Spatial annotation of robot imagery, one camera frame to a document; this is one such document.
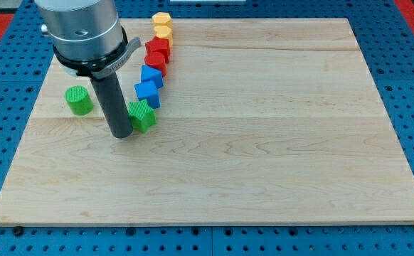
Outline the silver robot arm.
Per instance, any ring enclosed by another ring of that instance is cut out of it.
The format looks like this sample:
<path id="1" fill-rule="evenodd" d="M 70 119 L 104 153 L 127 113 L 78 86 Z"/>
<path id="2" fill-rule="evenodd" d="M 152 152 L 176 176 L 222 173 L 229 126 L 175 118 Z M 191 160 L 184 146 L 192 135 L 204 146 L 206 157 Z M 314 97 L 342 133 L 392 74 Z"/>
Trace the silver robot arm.
<path id="1" fill-rule="evenodd" d="M 35 0 L 57 52 L 74 61 L 97 60 L 124 41 L 113 0 Z"/>

